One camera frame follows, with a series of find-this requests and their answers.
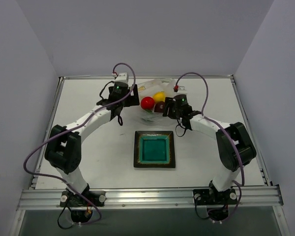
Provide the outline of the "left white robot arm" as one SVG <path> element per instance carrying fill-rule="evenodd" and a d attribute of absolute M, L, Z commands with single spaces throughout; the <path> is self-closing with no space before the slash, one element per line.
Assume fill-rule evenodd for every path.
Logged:
<path fill-rule="evenodd" d="M 127 82 L 114 82 L 109 87 L 107 99 L 98 101 L 92 110 L 77 121 L 52 128 L 44 157 L 60 173 L 67 189 L 72 192 L 71 199 L 76 205 L 84 206 L 89 202 L 89 185 L 79 169 L 83 141 L 115 117 L 122 126 L 122 109 L 139 104 L 137 85 L 129 87 Z"/>

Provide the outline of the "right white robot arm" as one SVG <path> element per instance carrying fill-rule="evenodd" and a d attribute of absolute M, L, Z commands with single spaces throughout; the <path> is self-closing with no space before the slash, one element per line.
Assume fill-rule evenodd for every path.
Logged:
<path fill-rule="evenodd" d="M 245 125 L 241 122 L 225 123 L 209 118 L 202 111 L 193 110 L 186 94 L 165 98 L 164 117 L 178 121 L 185 130 L 198 131 L 217 142 L 222 167 L 211 181 L 208 196 L 214 203 L 226 198 L 226 190 L 235 184 L 241 174 L 241 185 L 245 184 L 244 167 L 256 155 L 256 149 Z"/>

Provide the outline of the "translucent plastic bag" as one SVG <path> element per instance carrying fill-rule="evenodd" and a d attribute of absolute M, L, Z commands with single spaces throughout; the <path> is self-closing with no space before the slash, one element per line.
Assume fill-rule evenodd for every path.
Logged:
<path fill-rule="evenodd" d="M 141 122 L 145 125 L 151 126 L 171 126 L 175 124 L 173 119 L 164 117 L 163 113 L 155 113 L 154 108 L 152 110 L 144 110 L 141 108 L 141 100 L 146 97 L 153 95 L 157 92 L 163 91 L 166 94 L 166 97 L 174 97 L 174 86 L 176 82 L 174 79 L 162 78 L 162 79 L 153 79 L 146 82 L 137 84 L 138 94 L 139 94 L 139 106 L 133 108 L 131 115 L 136 121 Z"/>

